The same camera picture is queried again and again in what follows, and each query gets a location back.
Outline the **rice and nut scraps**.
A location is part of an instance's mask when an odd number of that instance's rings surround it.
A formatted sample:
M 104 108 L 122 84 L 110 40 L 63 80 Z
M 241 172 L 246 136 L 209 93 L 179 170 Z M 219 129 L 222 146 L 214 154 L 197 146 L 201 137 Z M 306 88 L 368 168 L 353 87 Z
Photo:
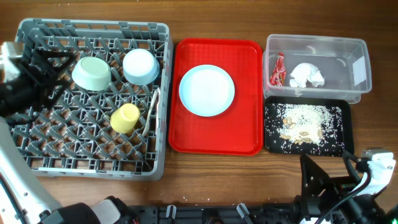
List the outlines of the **rice and nut scraps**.
M 269 152 L 341 156 L 345 150 L 339 107 L 271 103 L 264 117 Z

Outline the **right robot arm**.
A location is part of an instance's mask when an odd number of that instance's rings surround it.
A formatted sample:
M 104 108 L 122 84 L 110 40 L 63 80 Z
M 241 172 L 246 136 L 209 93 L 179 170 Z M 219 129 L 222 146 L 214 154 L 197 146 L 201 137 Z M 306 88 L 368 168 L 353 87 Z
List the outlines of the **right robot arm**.
M 393 223 L 397 211 L 385 212 L 376 198 L 392 179 L 396 160 L 391 151 L 364 151 L 361 157 L 345 151 L 341 156 L 347 173 L 330 177 L 307 155 L 300 156 L 301 194 L 291 205 L 292 223 Z

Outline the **white plastic fork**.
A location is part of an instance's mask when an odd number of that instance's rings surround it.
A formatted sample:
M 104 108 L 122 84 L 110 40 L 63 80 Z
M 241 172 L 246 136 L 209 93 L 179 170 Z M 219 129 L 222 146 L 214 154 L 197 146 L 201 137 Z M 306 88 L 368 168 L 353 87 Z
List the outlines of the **white plastic fork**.
M 155 111 L 155 135 L 157 135 L 157 130 L 159 128 L 159 113 L 157 110 L 159 109 L 159 101 L 160 101 L 160 88 L 157 88 L 152 95 L 149 110 L 147 112 L 146 124 L 144 130 L 142 132 L 143 136 L 148 136 L 150 131 L 150 120 L 152 116 L 152 112 Z

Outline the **yellow plastic cup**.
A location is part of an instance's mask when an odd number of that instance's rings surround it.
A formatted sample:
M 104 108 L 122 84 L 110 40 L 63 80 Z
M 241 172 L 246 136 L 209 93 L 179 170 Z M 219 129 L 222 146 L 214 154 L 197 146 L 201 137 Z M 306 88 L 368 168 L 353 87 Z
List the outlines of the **yellow plastic cup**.
M 126 103 L 111 115 L 110 125 L 117 133 L 126 134 L 134 129 L 140 115 L 136 105 Z

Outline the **light blue bowl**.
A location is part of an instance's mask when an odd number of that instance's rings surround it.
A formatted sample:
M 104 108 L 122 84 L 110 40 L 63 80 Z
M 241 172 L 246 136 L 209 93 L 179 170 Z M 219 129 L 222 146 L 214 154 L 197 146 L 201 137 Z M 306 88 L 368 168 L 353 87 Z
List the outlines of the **light blue bowl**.
M 160 64 L 146 49 L 134 49 L 123 58 L 123 75 L 134 85 L 147 85 L 159 75 Z

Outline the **white napkin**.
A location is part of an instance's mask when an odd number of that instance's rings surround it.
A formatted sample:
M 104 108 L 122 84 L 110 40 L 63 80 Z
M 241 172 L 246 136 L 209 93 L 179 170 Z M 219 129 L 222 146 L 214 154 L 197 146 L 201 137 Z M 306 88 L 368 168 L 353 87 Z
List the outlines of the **white napkin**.
M 289 84 L 294 88 L 306 88 L 307 82 L 310 82 L 314 87 L 318 87 L 325 84 L 325 79 L 315 65 L 300 63 L 290 73 Z

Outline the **light green bowl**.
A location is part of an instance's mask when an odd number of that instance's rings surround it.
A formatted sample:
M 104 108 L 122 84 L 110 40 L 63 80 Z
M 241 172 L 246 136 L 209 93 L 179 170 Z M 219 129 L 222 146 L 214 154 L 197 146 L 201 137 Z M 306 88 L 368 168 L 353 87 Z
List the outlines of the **light green bowl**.
M 78 86 L 86 90 L 103 91 L 111 83 L 111 69 L 100 58 L 83 57 L 75 65 L 72 79 Z

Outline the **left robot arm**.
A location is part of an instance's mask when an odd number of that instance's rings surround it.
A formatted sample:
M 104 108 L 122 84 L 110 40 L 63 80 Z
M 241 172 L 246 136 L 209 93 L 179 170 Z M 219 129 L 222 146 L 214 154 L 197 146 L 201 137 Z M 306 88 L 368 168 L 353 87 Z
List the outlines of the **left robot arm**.
M 62 206 L 39 182 L 21 156 L 11 134 L 20 121 L 6 118 L 29 108 L 50 109 L 69 87 L 59 76 L 74 61 L 70 52 L 34 50 L 36 64 L 20 55 L 8 57 L 20 75 L 1 84 L 1 213 L 19 223 L 121 223 L 129 215 L 120 199 L 110 196 L 89 206 Z

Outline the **red snack wrapper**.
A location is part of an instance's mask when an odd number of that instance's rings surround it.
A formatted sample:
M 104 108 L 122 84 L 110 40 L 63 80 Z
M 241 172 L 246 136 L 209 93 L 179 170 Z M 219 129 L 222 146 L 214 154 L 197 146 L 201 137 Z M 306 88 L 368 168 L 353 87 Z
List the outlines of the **red snack wrapper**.
M 286 73 L 287 72 L 284 64 L 284 54 L 282 52 L 279 52 L 275 67 L 269 79 L 270 84 L 274 86 L 284 86 Z

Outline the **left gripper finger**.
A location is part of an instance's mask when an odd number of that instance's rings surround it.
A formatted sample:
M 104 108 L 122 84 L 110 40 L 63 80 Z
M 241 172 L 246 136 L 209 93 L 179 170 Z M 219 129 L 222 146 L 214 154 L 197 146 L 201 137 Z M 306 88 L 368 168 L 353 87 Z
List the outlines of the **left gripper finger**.
M 49 80 L 57 81 L 65 70 L 75 61 L 75 54 L 68 51 L 35 49 L 32 51 L 32 62 Z
M 70 87 L 67 80 L 42 80 L 37 84 L 37 111 L 51 109 L 63 92 Z

